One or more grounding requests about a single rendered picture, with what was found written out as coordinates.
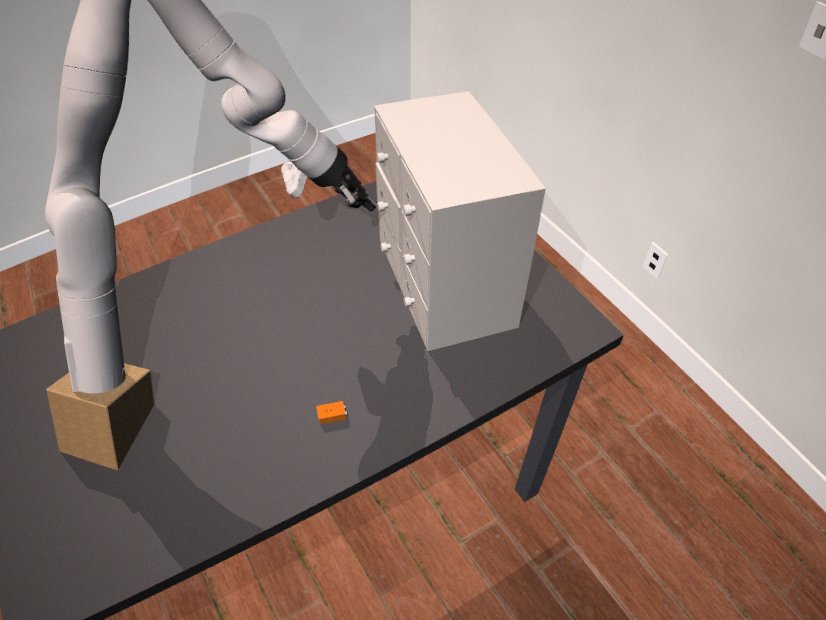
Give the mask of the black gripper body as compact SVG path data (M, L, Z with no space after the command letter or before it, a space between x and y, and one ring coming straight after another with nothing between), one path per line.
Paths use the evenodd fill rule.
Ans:
M357 189L356 186L346 178L347 173L345 173L345 170L347 164L348 159L346 154L337 147L337 156L331 167L318 177L308 178L320 187L334 186L341 194L344 194L340 189L342 185L351 192L354 192Z

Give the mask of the white small chest of drawers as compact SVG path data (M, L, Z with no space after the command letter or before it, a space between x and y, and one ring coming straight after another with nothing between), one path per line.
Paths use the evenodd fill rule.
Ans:
M431 210L427 351L519 328L546 188L470 92L374 106ZM377 113L376 113L377 112ZM403 293L404 295L404 293Z

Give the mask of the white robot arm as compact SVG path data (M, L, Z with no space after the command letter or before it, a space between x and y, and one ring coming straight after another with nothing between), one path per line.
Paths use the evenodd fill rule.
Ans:
M331 167L337 146L298 112L279 112L285 104L279 79L235 43L202 0L148 2L208 80L239 83L222 97L225 117L291 161L281 168L284 183L290 196L300 196L307 177ZM131 0L80 0L63 66L45 219L55 237L73 392L107 392L126 377L115 289L115 226L100 199L100 173L124 95L130 5Z

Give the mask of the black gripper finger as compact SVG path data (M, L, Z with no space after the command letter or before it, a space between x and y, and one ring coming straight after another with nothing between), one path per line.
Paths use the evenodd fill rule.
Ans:
M346 188L344 187L344 185L342 185L342 186L340 187L340 189L344 192L344 194L342 194L342 195L343 195L345 198L347 198L347 200L346 200L346 205L347 205L347 206L349 206L349 207L352 207L352 208L359 208L360 206L363 206L363 207L364 207L364 208L365 208L368 212L372 212L372 211L374 211L374 210L378 207L377 203L376 203L376 202L375 202L375 201L374 201L374 200L373 200L373 199L372 199L369 195L367 195L367 193L366 193L366 192L364 192L364 191L362 190L361 185L360 185L360 184L359 184L356 180L354 180L354 178L353 178L353 176L352 176L351 174L349 174L349 173L348 173L348 174L346 175L346 178L347 178L347 179L348 179L348 180L349 180L349 181L350 181L353 185L355 185L355 186L356 186L356 188L357 188L357 189L353 192L353 193L354 193L354 194L353 194L350 190L346 189ZM355 192L356 192L356 193L355 193ZM360 194L358 195L358 193L357 193L357 192L358 192L358 193L360 193ZM361 194L363 194L363 195L361 195ZM361 202L362 202L362 203L361 203ZM361 204L360 204L360 203L361 203Z
M347 173L347 174L348 174L348 173L350 173L350 174L353 176L354 180L356 180L358 183L360 182L360 180L358 180L358 178L354 175L354 173L353 173L353 172L352 172L352 171L351 171L348 167L346 168L345 173ZM361 185L361 182L360 182L360 185ZM362 186L361 186L361 187L362 187ZM362 188L363 188L363 191L365 192L365 188L364 188L364 187L362 187ZM367 193L367 195L369 195L369 194ZM369 196L370 196L370 195L369 195ZM370 197L371 197L371 196L370 196ZM372 197L371 197L371 198L372 198ZM373 199L373 198L372 198L372 199ZM374 200L374 199L373 199L373 200ZM374 200L374 201L375 201L375 200ZM375 202L376 202L376 201L375 201ZM376 203L377 203L377 202L376 202Z

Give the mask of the beige drawer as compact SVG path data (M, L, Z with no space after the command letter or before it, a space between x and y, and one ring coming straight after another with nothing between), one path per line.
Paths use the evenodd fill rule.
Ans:
M377 161L381 163L400 202L400 154L378 115L376 117L376 133Z
M381 230L381 250L386 252L397 280L401 287L401 250L399 249L395 238L380 211L380 230Z
M407 216L429 260L431 210L404 161L401 164L401 200L404 216Z
M419 289L414 281L414 278L402 259L402 285L405 298L405 307L410 307L419 331L422 335L425 345L427 346L427 319L428 309L419 292Z
M395 241L401 248L401 227L400 227L400 204L386 179L380 164L376 167L377 180L377 205L378 210L382 211L386 222L395 238Z
M404 263L409 265L428 307L429 263L404 214L402 214L402 252Z

